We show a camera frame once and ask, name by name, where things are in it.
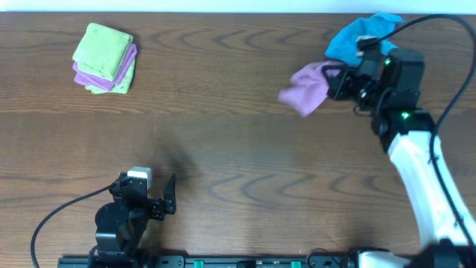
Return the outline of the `purple microfiber cloth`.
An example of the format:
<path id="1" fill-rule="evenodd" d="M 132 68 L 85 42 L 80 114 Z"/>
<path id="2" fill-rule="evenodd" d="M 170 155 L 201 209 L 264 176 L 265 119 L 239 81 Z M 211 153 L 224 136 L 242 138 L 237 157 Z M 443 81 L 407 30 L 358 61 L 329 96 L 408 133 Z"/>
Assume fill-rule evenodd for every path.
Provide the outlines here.
<path id="1" fill-rule="evenodd" d="M 293 108 L 302 117 L 312 114 L 326 100 L 329 90 L 322 68 L 340 64 L 334 61 L 323 61 L 304 66 L 291 76 L 290 86 L 281 89 L 277 99 Z"/>

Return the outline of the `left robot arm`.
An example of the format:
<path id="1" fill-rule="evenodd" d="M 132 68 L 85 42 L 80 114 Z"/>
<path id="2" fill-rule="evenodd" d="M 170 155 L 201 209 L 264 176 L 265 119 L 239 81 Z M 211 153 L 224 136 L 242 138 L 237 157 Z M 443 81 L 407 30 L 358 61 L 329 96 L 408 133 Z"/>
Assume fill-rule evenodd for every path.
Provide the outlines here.
<path id="1" fill-rule="evenodd" d="M 88 267 L 147 267 L 147 253 L 139 244 L 150 220 L 163 220 L 176 212 L 176 176 L 168 180 L 163 197 L 148 197 L 152 184 L 149 168 L 135 167 L 109 187 L 113 201 L 95 215 L 97 245 L 90 251 Z"/>

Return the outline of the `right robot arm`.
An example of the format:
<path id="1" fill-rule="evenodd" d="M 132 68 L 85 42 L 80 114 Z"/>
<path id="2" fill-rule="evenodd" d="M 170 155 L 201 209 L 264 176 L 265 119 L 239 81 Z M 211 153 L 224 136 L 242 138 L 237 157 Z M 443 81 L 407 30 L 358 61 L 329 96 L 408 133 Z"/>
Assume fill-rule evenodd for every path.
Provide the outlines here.
<path id="1" fill-rule="evenodd" d="M 449 173 L 434 120 L 417 106 L 423 55 L 405 48 L 383 55 L 374 36 L 361 36 L 356 44 L 359 66 L 322 68 L 328 96 L 370 111 L 371 128 L 404 183 L 422 251 L 399 257 L 383 249 L 356 249 L 347 266 L 474 267 L 475 220 Z"/>

